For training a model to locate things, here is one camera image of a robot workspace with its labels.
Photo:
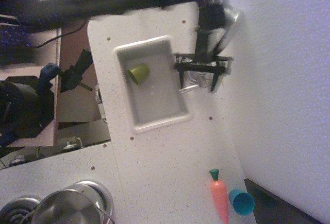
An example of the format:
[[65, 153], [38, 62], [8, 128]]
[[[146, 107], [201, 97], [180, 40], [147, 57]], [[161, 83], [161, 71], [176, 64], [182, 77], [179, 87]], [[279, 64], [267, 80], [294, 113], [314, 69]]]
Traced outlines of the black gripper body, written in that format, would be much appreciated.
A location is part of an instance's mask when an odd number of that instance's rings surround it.
[[174, 68], [186, 72], [229, 73], [231, 57], [220, 56], [235, 35], [235, 9], [210, 3], [199, 7], [194, 53], [176, 53]]

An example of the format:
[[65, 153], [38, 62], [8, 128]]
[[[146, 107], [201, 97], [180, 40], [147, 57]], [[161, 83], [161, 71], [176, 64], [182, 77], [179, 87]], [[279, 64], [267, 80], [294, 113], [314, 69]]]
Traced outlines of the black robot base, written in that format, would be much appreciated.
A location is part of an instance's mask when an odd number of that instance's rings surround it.
[[36, 76], [1, 81], [1, 147], [19, 139], [35, 139], [54, 119], [54, 93], [37, 91]]

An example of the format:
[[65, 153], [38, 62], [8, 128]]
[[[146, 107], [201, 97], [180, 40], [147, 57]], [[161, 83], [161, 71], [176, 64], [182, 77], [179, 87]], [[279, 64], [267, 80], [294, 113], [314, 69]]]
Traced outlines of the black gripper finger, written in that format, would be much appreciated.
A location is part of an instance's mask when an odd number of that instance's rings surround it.
[[212, 78], [212, 83], [211, 83], [211, 87], [210, 87], [210, 92], [212, 93], [215, 88], [216, 88], [216, 85], [217, 85], [217, 82], [219, 80], [219, 78], [222, 76], [221, 73], [219, 72], [214, 72], [213, 74], [213, 78]]
[[185, 76], [185, 71], [184, 70], [178, 70], [179, 72], [179, 80], [180, 80], [180, 88], [184, 88], [184, 76]]

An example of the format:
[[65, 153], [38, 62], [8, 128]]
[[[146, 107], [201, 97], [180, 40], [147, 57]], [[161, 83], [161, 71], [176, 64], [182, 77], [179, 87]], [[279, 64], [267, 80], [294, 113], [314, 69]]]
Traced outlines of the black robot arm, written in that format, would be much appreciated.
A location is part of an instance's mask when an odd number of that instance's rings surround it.
[[66, 27], [95, 16], [122, 15], [189, 2], [199, 6], [197, 44], [195, 53], [181, 55], [190, 62], [177, 63], [175, 68], [180, 74], [186, 71], [212, 73], [212, 84], [216, 85], [219, 77], [228, 72], [227, 67], [220, 65], [226, 60], [220, 52], [227, 36], [207, 52], [207, 35], [211, 30], [229, 24], [228, 9], [216, 0], [1, 0], [1, 67], [34, 63], [36, 48], [29, 43], [31, 34]]

